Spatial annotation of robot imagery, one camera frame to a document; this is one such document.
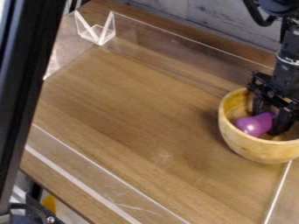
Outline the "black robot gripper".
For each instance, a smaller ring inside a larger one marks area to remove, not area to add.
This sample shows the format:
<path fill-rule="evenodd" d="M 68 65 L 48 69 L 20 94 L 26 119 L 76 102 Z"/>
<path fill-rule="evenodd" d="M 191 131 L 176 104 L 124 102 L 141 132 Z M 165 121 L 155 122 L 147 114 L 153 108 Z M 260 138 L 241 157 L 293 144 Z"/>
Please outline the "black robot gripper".
<path fill-rule="evenodd" d="M 253 94 L 252 115 L 279 109 L 269 131 L 271 136 L 287 132 L 299 116 L 299 56 L 275 55 L 275 71 L 272 75 L 253 72 L 247 90 Z"/>

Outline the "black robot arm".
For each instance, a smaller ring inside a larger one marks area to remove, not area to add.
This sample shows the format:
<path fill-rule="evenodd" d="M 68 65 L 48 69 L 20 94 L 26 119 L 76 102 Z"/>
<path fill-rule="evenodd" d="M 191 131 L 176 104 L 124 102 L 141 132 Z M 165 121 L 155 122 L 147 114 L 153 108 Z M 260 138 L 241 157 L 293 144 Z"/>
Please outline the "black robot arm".
<path fill-rule="evenodd" d="M 281 19 L 280 49 L 272 74 L 252 73 L 253 115 L 277 109 L 268 133 L 277 136 L 299 122 L 299 0 L 243 0 L 256 24 L 268 27 Z"/>

